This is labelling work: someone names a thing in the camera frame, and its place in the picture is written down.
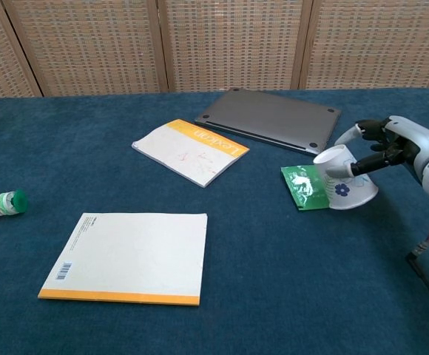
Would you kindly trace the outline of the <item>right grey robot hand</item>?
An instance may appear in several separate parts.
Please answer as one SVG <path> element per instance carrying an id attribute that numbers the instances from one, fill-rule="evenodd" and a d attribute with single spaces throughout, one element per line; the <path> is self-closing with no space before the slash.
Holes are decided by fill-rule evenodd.
<path id="1" fill-rule="evenodd" d="M 429 165 L 429 129 L 402 116 L 391 115 L 383 121 L 360 120 L 335 142 L 345 145 L 356 138 L 373 141 L 368 157 L 326 169 L 332 178 L 352 178 L 387 166 L 404 164 L 417 181 L 422 181 Z"/>

